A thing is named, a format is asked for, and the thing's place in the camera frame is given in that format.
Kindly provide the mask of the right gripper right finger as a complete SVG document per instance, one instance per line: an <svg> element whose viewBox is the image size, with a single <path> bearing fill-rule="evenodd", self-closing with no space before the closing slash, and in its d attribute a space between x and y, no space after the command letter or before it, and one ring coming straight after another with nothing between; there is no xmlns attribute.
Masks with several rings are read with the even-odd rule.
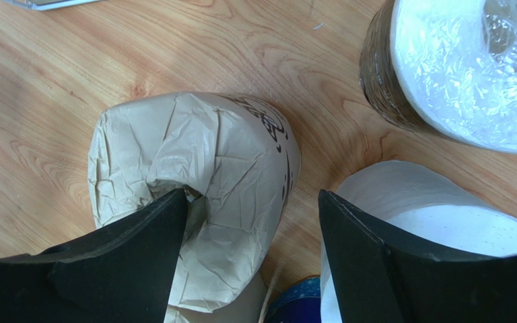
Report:
<svg viewBox="0 0 517 323"><path fill-rule="evenodd" d="M517 255L443 246L327 190L318 208L344 322L517 322Z"/></svg>

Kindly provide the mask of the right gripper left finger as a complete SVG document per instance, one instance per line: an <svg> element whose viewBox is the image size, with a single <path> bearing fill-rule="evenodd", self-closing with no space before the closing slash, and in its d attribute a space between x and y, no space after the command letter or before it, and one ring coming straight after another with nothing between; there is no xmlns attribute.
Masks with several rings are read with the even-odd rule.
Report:
<svg viewBox="0 0 517 323"><path fill-rule="evenodd" d="M0 322L162 322L187 213L176 189L40 254L0 258Z"/></svg>

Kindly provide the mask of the brown paper roll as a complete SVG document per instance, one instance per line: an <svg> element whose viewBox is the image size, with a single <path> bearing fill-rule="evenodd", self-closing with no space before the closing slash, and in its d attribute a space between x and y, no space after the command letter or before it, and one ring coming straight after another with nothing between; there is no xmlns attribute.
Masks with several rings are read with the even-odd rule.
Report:
<svg viewBox="0 0 517 323"><path fill-rule="evenodd" d="M96 227L175 188L193 195L170 308L211 313L258 272L300 173L288 120L246 94L180 92L105 110L88 153Z"/></svg>
<svg viewBox="0 0 517 323"><path fill-rule="evenodd" d="M249 323L264 322L269 299L279 278L276 272L265 284L257 273L243 292L230 304L212 313L196 312L168 306L164 322L168 323Z"/></svg>

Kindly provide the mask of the brown paper roll front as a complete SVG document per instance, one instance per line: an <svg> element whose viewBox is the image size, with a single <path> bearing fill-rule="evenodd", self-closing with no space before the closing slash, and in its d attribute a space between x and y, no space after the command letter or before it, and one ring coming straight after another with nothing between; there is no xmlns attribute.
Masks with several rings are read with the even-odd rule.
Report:
<svg viewBox="0 0 517 323"><path fill-rule="evenodd" d="M168 306L164 322L168 323L249 323L264 322L269 299L279 278L276 272L265 284L257 273L243 292L230 304L212 313L196 312Z"/></svg>

